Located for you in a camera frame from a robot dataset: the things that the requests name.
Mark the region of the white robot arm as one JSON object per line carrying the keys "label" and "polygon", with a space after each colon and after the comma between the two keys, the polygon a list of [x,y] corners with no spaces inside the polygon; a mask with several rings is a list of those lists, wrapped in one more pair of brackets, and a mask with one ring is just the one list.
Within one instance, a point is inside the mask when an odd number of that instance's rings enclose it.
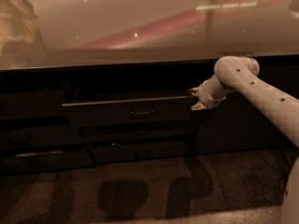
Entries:
{"label": "white robot arm", "polygon": [[[299,147],[299,100],[259,79],[259,73],[260,65],[252,58],[225,56],[218,59],[214,75],[189,89],[189,93],[198,99],[192,109],[212,109],[228,94],[237,91]],[[299,224],[299,158],[287,181],[280,224]]]}

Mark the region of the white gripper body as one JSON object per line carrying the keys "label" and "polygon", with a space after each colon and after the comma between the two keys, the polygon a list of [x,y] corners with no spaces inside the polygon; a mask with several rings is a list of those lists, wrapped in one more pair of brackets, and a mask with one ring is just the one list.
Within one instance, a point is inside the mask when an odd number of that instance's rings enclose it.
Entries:
{"label": "white gripper body", "polygon": [[226,99],[226,96],[233,92],[232,89],[224,86],[217,78],[210,78],[204,81],[198,88],[198,102],[206,105],[206,108],[214,108]]}

